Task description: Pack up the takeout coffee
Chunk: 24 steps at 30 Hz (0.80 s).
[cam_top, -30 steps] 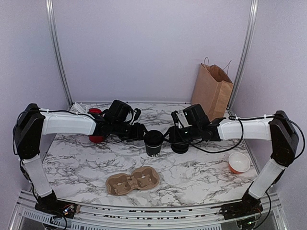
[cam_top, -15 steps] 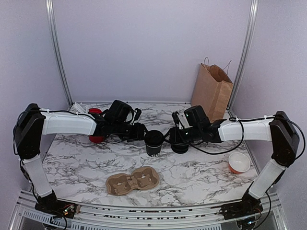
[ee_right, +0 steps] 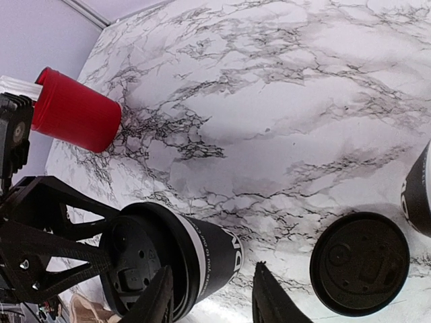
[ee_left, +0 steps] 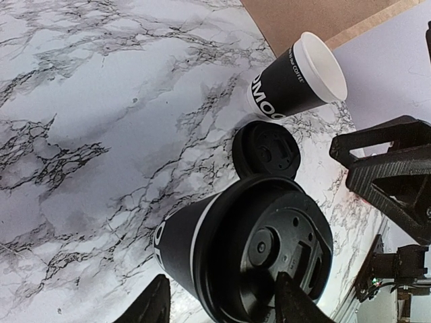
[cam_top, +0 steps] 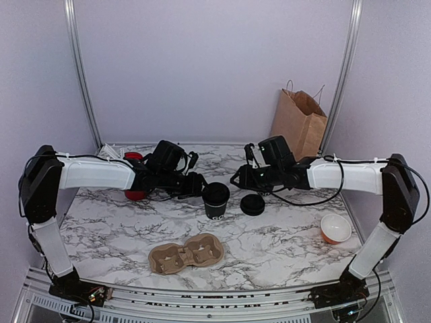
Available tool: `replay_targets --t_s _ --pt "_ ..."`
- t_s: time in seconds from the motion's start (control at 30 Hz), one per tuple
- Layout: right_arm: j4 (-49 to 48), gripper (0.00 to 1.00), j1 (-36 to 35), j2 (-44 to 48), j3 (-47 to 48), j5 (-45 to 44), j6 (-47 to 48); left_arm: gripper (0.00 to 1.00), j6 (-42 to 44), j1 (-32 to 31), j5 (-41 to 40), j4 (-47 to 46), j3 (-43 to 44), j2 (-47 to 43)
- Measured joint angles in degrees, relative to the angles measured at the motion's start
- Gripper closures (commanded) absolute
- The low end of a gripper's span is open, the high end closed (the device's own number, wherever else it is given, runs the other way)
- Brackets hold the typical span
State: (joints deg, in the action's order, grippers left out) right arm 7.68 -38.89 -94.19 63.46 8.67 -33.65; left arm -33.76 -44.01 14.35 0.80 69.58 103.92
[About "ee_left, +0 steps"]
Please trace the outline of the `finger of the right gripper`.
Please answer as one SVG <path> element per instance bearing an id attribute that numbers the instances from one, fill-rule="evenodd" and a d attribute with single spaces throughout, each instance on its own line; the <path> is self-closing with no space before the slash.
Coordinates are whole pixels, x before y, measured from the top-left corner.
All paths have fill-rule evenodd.
<path id="1" fill-rule="evenodd" d="M 354 162 L 351 150 L 392 143 L 388 152 L 430 144 L 430 123 L 404 115 L 376 126 L 333 138 L 329 155 L 338 162 Z"/>
<path id="2" fill-rule="evenodd" d="M 353 158 L 347 188 L 419 244 L 430 243 L 430 148 Z"/>

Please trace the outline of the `black paper coffee cup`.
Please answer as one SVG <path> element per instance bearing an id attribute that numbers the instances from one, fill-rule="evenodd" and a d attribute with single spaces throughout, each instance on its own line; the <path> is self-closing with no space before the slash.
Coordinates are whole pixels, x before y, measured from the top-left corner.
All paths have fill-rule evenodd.
<path id="1" fill-rule="evenodd" d="M 192 296 L 196 296 L 193 282 L 193 255 L 197 234 L 218 194 L 191 203 L 167 216 L 154 234 L 154 256 L 161 268 Z"/>

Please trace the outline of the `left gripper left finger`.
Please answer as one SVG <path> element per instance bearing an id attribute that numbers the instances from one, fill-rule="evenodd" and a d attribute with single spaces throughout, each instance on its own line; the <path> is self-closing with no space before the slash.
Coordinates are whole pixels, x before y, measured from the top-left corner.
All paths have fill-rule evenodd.
<path id="1" fill-rule="evenodd" d="M 169 323 L 170 282 L 165 275 L 157 275 L 116 323 Z"/>

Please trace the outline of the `black plastic cup lid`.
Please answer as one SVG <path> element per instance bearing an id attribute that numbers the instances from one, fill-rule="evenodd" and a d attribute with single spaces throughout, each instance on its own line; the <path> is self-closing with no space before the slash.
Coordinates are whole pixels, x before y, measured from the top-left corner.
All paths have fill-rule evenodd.
<path id="1" fill-rule="evenodd" d="M 198 234 L 193 282 L 215 322 L 274 322 L 277 275 L 313 303 L 333 259 L 333 234 L 317 203 L 285 176 L 235 182 L 209 208 Z"/>

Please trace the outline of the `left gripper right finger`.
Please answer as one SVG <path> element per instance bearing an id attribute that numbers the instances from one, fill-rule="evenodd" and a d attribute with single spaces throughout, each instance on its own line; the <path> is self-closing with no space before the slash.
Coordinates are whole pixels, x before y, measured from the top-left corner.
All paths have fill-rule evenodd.
<path id="1" fill-rule="evenodd" d="M 287 323 L 332 323 L 286 272 L 278 272 L 275 282 L 275 319 Z"/>

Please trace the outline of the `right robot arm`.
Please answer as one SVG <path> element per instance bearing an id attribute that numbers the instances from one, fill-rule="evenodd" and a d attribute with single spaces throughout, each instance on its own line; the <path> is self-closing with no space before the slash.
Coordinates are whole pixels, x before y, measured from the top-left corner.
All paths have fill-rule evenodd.
<path id="1" fill-rule="evenodd" d="M 360 301 L 382 287 L 422 283 L 430 247 L 430 123 L 400 116 L 374 127 L 333 138 L 329 155 L 345 168 L 347 189 L 397 224 L 416 244 L 395 253 L 378 252 L 376 238 L 354 287 Z"/>

